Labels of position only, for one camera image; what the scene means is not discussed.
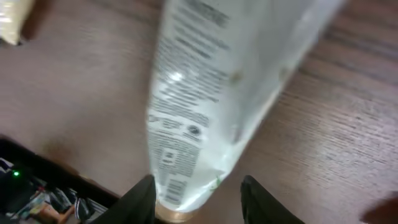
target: plastic wrapper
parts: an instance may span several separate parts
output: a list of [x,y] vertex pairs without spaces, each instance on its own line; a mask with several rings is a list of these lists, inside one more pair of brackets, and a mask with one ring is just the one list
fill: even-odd
[[208,200],[342,2],[167,1],[147,111],[158,217]]
[[0,0],[0,39],[17,45],[34,0]]

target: brown tabletop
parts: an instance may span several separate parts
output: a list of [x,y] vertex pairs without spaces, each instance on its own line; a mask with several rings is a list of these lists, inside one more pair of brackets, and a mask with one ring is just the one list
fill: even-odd
[[[0,133],[122,195],[149,172],[145,108],[161,4],[37,0],[0,47]],[[306,223],[359,223],[398,189],[398,2],[352,0],[192,223],[243,223],[254,176]]]

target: wooden surface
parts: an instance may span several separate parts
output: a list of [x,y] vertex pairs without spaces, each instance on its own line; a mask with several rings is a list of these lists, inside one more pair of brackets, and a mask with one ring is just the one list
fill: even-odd
[[[122,195],[146,173],[161,4],[37,0],[33,40],[0,48],[0,132]],[[398,189],[398,3],[353,0],[192,223],[243,223],[253,175],[306,223],[359,223]]]

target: barcode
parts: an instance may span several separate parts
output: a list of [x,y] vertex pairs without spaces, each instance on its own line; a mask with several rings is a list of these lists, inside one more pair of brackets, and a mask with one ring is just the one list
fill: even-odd
[[174,205],[180,205],[186,186],[187,183],[185,181],[171,179],[166,190],[165,201]]

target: yellow package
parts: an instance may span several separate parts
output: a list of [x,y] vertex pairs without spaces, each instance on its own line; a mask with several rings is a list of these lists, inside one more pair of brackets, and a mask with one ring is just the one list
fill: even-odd
[[0,0],[0,38],[17,45],[34,0]]

